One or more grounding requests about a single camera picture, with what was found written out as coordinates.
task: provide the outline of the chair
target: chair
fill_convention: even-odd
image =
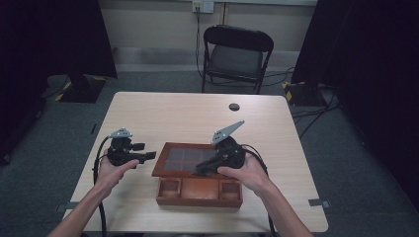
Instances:
[[[206,47],[202,93],[206,75],[255,84],[260,93],[268,61],[274,48],[263,32],[226,25],[209,27],[204,32]],[[210,54],[209,44],[214,45]]]

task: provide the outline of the table top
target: table top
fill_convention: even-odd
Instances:
[[[229,105],[240,110],[231,111]],[[158,178],[151,177],[165,142],[209,144],[213,133],[244,119],[231,136],[261,154],[271,180],[279,187],[301,221],[312,232],[324,232],[328,223],[285,98],[260,95],[187,93],[116,93],[74,191],[79,201],[93,187],[92,168],[102,140],[125,127],[132,143],[145,143],[141,152],[157,151],[156,159],[126,172],[104,200],[109,231],[225,233],[269,232],[268,214],[258,197],[243,187],[237,208],[158,205]],[[101,230],[99,209],[86,231]]]

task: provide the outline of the white wall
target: white wall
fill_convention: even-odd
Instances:
[[[197,16],[191,1],[105,0],[100,4],[112,47],[195,48]],[[313,4],[307,5],[215,2],[213,14],[201,14],[201,37],[207,27],[222,23],[226,6],[226,24],[267,33],[275,51],[299,51],[314,11]]]

